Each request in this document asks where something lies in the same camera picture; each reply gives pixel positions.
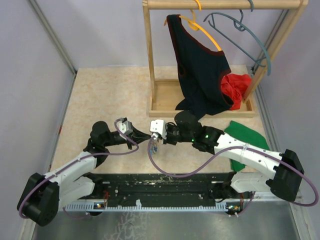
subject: wooden clothes rack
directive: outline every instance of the wooden clothes rack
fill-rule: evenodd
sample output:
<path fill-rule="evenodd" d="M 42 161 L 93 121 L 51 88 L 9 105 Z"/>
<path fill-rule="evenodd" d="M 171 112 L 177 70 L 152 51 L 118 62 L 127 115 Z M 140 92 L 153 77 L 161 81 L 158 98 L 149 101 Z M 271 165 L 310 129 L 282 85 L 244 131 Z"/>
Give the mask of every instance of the wooden clothes rack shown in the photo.
<path fill-rule="evenodd" d="M 200 0 L 202 9 L 251 9 L 248 0 Z M 286 41 L 289 33 L 294 28 L 301 14 L 308 4 L 308 0 L 253 0 L 254 9 L 284 9 L 288 10 L 278 31 L 276 32 L 267 51 L 273 61 L 280 48 Z M 155 78 L 155 66 L 152 48 L 150 10 L 197 10 L 198 4 L 194 0 L 143 0 L 143 16 L 145 26 L 146 45 L 150 71 L 150 117 L 174 117 L 176 105 L 184 99 L 178 79 Z M 267 65 L 264 59 L 261 64 Z M 252 78 L 251 84 L 244 94 L 244 99 L 239 110 L 228 110 L 217 115 L 205 115 L 213 118 L 252 118 L 256 115 L 252 95 L 258 84 L 266 74 L 268 68 L 259 66 Z"/>

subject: wire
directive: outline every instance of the wire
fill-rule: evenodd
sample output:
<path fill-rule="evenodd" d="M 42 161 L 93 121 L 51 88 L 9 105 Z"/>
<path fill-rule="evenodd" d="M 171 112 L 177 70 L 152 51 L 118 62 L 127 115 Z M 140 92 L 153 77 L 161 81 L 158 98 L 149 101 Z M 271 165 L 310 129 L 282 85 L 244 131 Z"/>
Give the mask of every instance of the wire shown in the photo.
<path fill-rule="evenodd" d="M 225 198 L 222 198 L 220 201 L 215 201 L 216 203 L 222 203 L 224 200 L 226 200 Z"/>
<path fill-rule="evenodd" d="M 44 179 L 43 181 L 41 181 L 38 185 L 36 185 L 23 199 L 23 201 L 21 202 L 21 205 L 19 207 L 19 216 L 23 219 L 28 219 L 29 217 L 23 215 L 22 210 L 26 204 L 26 202 L 28 201 L 28 199 L 31 197 L 32 194 L 35 193 L 36 190 L 38 190 L 43 184 L 45 184 L 46 182 L 48 182 L 49 180 L 51 180 L 52 178 L 55 178 L 57 175 L 59 175 L 60 173 L 62 173 L 63 171 L 67 170 L 68 168 L 70 168 L 71 166 L 73 166 L 74 164 L 76 164 L 77 162 L 82 161 L 83 159 L 87 159 L 90 157 L 95 157 L 95 156 L 121 156 L 121 155 L 128 155 L 128 154 L 132 154 L 136 151 L 138 151 L 139 149 L 139 145 L 133 141 L 132 139 L 130 139 L 129 137 L 127 137 L 124 133 L 122 133 L 120 131 L 120 129 L 117 126 L 118 122 L 122 122 L 124 120 L 124 118 L 119 118 L 117 120 L 114 121 L 114 127 L 115 129 L 119 132 L 120 135 L 122 135 L 126 140 L 128 140 L 130 143 L 132 143 L 133 145 L 136 146 L 135 149 L 131 150 L 131 151 L 127 151 L 127 152 L 120 152 L 120 153 L 107 153 L 107 152 L 100 152 L 100 153 L 93 153 L 93 154 L 89 154 L 83 157 L 80 157 L 74 161 L 72 161 L 71 163 L 69 163 L 67 166 L 63 167 L 62 169 L 60 169 L 59 171 L 57 171 L 55 174 L 49 176 L 48 178 Z"/>
<path fill-rule="evenodd" d="M 151 136 L 149 142 L 148 142 L 148 146 L 147 146 L 147 149 L 150 149 L 150 145 L 152 143 L 152 141 L 155 139 L 155 136 Z M 217 156 L 219 156 L 220 154 L 222 153 L 225 153 L 227 151 L 230 151 L 230 150 L 234 150 L 234 149 L 244 149 L 243 146 L 230 146 L 230 147 L 226 147 L 225 149 L 217 152 L 215 155 L 213 155 L 212 157 L 210 157 L 203 165 L 201 165 L 199 168 L 197 168 L 196 170 L 192 171 L 192 172 L 189 172 L 187 174 L 172 174 L 172 173 L 168 173 L 164 170 L 162 170 L 156 163 L 155 161 L 153 160 L 150 152 L 148 151 L 148 156 L 149 156 L 149 159 L 152 163 L 152 165 L 162 174 L 164 175 L 167 175 L 169 177 L 172 177 L 172 178 L 186 178 L 186 177 L 190 177 L 196 173 L 198 173 L 199 171 L 201 171 L 204 167 L 206 167 L 213 159 L 215 159 Z M 295 169 L 294 167 L 292 167 L 291 165 L 289 165 L 288 163 L 284 162 L 284 161 L 281 161 L 277 158 L 275 158 L 274 156 L 271 156 L 265 152 L 262 152 L 262 151 L 259 151 L 259 150 L 256 150 L 256 149 L 253 149 L 253 148 L 250 148 L 248 147 L 246 149 L 247 151 L 251 151 L 251 152 L 254 152 L 256 154 L 259 154 L 259 155 L 262 155 L 266 158 L 269 158 L 271 160 L 274 160 L 276 161 L 277 163 L 279 164 L 282 164 L 284 165 L 285 167 L 287 167 L 288 169 L 292 170 L 294 173 L 296 173 L 299 177 L 303 178 L 309 185 L 310 187 L 312 188 L 313 192 L 314 192 L 314 201 L 312 203 L 299 203 L 299 202 L 295 202 L 295 201 L 292 201 L 291 203 L 292 204 L 295 204 L 295 205 L 298 205 L 298 206 L 302 206 L 302 207 L 312 207 L 314 205 L 316 205 L 319 201 L 319 194 L 318 194 L 318 191 L 317 191 L 317 188 L 316 186 L 312 183 L 312 181 L 307 178 L 305 175 L 303 175 L 301 172 L 299 172 L 297 169 Z M 252 199 L 253 197 L 251 197 L 249 203 L 245 206 L 245 208 L 242 210 L 244 211 L 245 209 L 247 209 L 248 205 L 252 202 Z"/>
<path fill-rule="evenodd" d="M 243 194 L 243 193 L 240 193 L 240 197 L 241 197 L 240 207 L 241 207 L 241 209 L 242 209 L 243 206 L 244 206 L 244 194 Z"/>
<path fill-rule="evenodd" d="M 105 191 L 105 194 L 103 196 L 103 201 L 104 201 L 104 207 L 106 207 L 107 201 L 109 200 L 109 192 Z"/>
<path fill-rule="evenodd" d="M 169 130 L 168 130 L 168 125 L 171 125 L 171 126 L 174 126 L 174 127 L 177 126 L 177 125 L 176 125 L 175 123 L 173 123 L 172 121 L 167 122 L 167 123 L 165 124 L 165 130 L 166 130 L 167 132 L 169 131 Z"/>
<path fill-rule="evenodd" d="M 253 199 L 255 198 L 255 194 L 256 194 L 256 192 L 254 191 L 252 193 L 252 196 L 251 196 L 249 202 L 247 203 L 247 205 L 245 205 L 244 209 L 241 212 L 239 212 L 237 215 L 231 215 L 231 216 L 232 217 L 239 217 L 241 214 L 243 214 L 248 209 L 249 205 L 252 203 Z"/>

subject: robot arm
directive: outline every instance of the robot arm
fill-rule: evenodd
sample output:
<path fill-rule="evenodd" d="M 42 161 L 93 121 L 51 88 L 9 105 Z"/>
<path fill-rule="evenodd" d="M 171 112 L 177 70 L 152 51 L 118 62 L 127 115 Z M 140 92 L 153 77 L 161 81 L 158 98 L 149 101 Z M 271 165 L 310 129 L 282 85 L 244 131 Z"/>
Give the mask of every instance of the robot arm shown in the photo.
<path fill-rule="evenodd" d="M 123 119 L 119 129 L 137 144 L 151 137 L 135 129 L 126 118 Z M 44 182 L 43 185 L 32 193 L 21 209 L 24 216 L 40 226 L 50 223 L 59 209 L 77 199 L 98 195 L 101 192 L 102 179 L 90 171 L 106 160 L 110 153 L 106 147 L 120 144 L 127 144 L 128 148 L 132 149 L 131 142 L 119 132 L 111 132 L 104 121 L 96 122 L 92 127 L 87 146 L 77 157 L 54 171 L 44 175 L 35 173 L 28 179 L 17 205 L 18 211 L 26 196 L 41 182 Z"/>
<path fill-rule="evenodd" d="M 178 113 L 174 121 L 176 124 L 165 123 L 159 119 L 151 121 L 150 132 L 154 138 L 162 140 L 163 144 L 192 143 L 192 146 L 199 151 L 213 155 L 237 146 L 238 149 L 227 150 L 221 156 L 253 167 L 258 172 L 234 173 L 230 181 L 230 186 L 234 190 L 238 193 L 271 191 L 277 197 L 289 202 L 296 199 L 302 178 L 279 162 L 257 153 L 268 154 L 304 174 L 295 152 L 286 150 L 285 153 L 280 153 L 255 147 L 237 140 L 217 128 L 202 126 L 196 117 L 188 111 Z"/>
<path fill-rule="evenodd" d="M 199 151 L 213 155 L 226 150 L 222 156 L 259 171 L 230 173 L 231 180 L 227 184 L 236 192 L 271 191 L 281 199 L 290 202 L 295 200 L 302 178 L 282 164 L 279 165 L 277 161 L 252 150 L 264 152 L 277 160 L 284 161 L 303 174 L 304 170 L 293 151 L 286 150 L 282 154 L 252 146 L 222 130 L 202 126 L 188 111 L 178 113 L 174 120 L 176 124 L 166 123 L 160 119 L 151 121 L 152 136 L 135 129 L 126 118 L 120 124 L 119 130 L 137 144 L 152 137 L 162 140 L 163 144 L 192 143 L 192 146 Z M 87 146 L 76 158 L 52 172 L 44 175 L 35 173 L 29 178 L 17 205 L 21 216 L 29 217 L 40 226 L 45 226 L 52 221 L 60 208 L 85 196 L 99 196 L 102 192 L 102 179 L 90 171 L 101 165 L 108 154 L 111 154 L 106 147 L 120 144 L 127 144 L 128 148 L 132 149 L 132 143 L 119 132 L 111 132 L 103 121 L 96 122 L 92 127 Z"/>

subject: black tank top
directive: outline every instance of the black tank top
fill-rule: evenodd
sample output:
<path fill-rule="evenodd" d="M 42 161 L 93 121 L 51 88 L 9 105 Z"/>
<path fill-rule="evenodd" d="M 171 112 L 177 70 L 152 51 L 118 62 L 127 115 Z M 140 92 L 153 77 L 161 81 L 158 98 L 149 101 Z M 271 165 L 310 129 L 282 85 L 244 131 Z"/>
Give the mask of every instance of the black tank top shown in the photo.
<path fill-rule="evenodd" d="M 179 15 L 166 17 L 185 97 L 176 110 L 189 110 L 197 119 L 229 110 L 234 102 L 221 91 L 222 78 L 231 73 L 223 51 L 211 51 L 182 26 Z"/>

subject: white wall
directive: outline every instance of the white wall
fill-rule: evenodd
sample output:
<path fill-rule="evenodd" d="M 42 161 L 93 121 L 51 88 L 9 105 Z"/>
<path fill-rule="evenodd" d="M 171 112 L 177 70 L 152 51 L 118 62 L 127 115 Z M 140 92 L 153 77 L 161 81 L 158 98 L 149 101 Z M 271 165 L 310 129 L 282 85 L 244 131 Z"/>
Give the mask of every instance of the white wall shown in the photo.
<path fill-rule="evenodd" d="M 18 237 L 17 204 L 44 173 L 73 76 L 26 0 L 0 7 L 0 239 Z"/>
<path fill-rule="evenodd" d="M 68 51 L 76 68 L 106 67 L 112 65 L 147 66 L 148 56 L 142 0 L 37 0 L 53 29 Z M 225 51 L 230 64 L 253 62 L 232 43 L 202 23 L 211 10 L 195 11 L 197 23 L 216 38 Z M 223 11 L 240 19 L 238 10 Z M 280 10 L 244 10 L 243 22 L 264 43 Z M 192 17 L 189 10 L 152 10 L 151 28 L 155 65 L 176 65 L 176 59 L 168 26 L 164 21 L 168 14 Z M 246 32 L 239 32 L 233 22 L 222 16 L 216 17 L 216 25 L 231 39 L 257 57 L 259 45 Z M 201 32 L 188 31 L 203 44 L 216 50 L 212 42 Z"/>
<path fill-rule="evenodd" d="M 305 171 L 320 191 L 320 2 L 309 1 L 305 12 L 272 64 L 270 77 L 261 82 L 263 95 L 282 150 L 298 154 Z M 314 200 L 303 183 L 306 203 Z M 309 208 L 316 227 L 320 204 Z"/>

